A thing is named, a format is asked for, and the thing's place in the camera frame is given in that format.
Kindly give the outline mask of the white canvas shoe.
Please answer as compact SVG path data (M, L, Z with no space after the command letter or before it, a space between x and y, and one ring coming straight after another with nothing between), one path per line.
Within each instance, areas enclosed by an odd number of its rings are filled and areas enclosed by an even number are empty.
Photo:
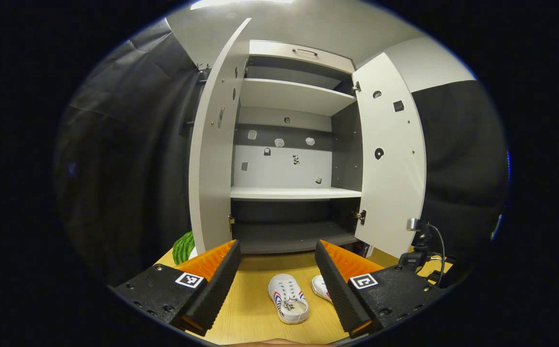
M314 294L328 302L332 302L327 286L324 283L324 279L321 275L316 275L313 277L311 286Z
M268 284L267 292L280 321L286 324L300 324L307 320L309 305L292 275L275 275Z

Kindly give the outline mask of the white cabinet drawer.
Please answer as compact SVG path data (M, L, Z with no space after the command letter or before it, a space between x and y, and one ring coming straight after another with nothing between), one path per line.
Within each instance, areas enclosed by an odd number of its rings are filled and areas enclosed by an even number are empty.
M314 57L308 53L293 53L293 48L308 49L319 53L319 56ZM286 42L251 40L249 42L249 53L250 56L253 57L279 58L288 61L306 62L348 74L354 73L356 70L354 62L350 58L323 49L289 44Z

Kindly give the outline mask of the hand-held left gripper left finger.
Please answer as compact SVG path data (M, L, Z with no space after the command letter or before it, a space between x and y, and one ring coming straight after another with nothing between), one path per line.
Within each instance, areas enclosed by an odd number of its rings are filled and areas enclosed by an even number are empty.
M153 318L205 336L212 328L241 261L231 240L179 265L154 264L114 291Z

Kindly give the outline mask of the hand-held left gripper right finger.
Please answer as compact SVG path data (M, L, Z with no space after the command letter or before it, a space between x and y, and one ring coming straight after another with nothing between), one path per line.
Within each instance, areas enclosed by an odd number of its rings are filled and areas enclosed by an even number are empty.
M389 330L449 291L406 266L382 267L324 240L316 244L315 261L344 332L351 338Z

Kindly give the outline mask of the green striped watermelon toy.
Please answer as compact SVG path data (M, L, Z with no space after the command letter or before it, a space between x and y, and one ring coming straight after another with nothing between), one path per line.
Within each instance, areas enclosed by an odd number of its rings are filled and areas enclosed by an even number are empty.
M173 244L172 257L175 265L187 261L195 248L193 231L185 233Z

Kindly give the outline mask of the white shoe cabinet door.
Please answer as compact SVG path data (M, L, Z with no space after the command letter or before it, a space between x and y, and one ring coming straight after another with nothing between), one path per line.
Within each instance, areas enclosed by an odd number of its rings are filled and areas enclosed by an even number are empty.
M188 191L198 254L232 240L229 218L233 139L249 59L250 18L231 35L207 77L191 138Z
M355 237L399 258L414 239L426 191L426 147L412 93L390 58L381 53L353 75L362 136L362 189L366 212Z

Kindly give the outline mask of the white shoe cabinet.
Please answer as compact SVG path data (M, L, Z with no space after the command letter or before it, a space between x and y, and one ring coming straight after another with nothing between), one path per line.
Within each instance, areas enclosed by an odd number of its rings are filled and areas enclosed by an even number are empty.
M249 55L244 79L302 83L355 97L354 73ZM330 117L240 103L232 187L339 187L361 192L362 160L357 101ZM320 239L350 245L357 241L360 199L231 199L233 236L244 254L312 251Z

